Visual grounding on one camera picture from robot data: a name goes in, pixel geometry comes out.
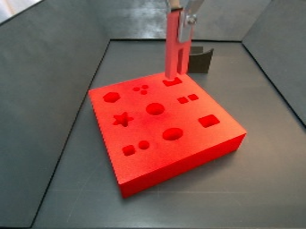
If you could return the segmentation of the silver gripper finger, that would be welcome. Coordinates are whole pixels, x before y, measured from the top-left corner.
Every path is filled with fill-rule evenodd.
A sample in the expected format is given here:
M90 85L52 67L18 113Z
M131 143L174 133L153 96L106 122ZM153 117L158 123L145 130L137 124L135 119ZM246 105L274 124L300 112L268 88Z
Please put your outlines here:
M179 14L178 41L185 43L191 39L191 31L198 21L198 10L205 0L189 0Z

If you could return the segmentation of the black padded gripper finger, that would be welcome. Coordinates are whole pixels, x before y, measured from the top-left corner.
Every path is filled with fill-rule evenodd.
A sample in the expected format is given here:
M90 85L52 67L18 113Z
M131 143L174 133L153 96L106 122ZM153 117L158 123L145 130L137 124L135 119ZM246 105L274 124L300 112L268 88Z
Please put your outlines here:
M175 10L181 9L181 3L179 0L165 0L167 11L173 12Z

